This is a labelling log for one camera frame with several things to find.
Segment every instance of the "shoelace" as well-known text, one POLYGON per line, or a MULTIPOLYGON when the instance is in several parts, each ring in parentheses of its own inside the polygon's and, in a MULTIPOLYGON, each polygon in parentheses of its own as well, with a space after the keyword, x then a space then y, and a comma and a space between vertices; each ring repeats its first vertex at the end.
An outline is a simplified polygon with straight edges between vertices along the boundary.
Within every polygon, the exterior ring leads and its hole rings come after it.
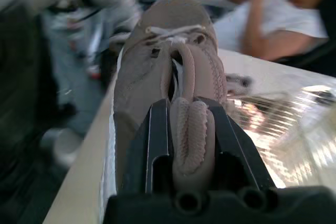
POLYGON ((192 31, 203 32, 205 29, 201 25, 193 26, 183 26, 176 29, 164 29, 160 27, 149 26, 146 28, 145 32, 147 34, 152 33, 158 35, 157 37, 148 40, 148 42, 160 42, 160 41, 171 41, 171 42, 186 42, 188 38, 188 33, 192 31))

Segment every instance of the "sneaker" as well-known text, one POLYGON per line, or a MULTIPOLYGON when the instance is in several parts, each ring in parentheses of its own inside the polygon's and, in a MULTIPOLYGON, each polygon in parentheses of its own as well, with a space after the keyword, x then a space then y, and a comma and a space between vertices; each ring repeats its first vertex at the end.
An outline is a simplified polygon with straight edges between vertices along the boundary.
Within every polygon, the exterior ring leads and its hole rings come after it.
POLYGON ((172 102, 173 179, 177 189, 202 189, 214 167, 214 119, 204 97, 223 103, 226 79, 213 24, 194 0, 158 0, 126 41, 114 90, 117 184, 130 141, 150 106, 172 102))

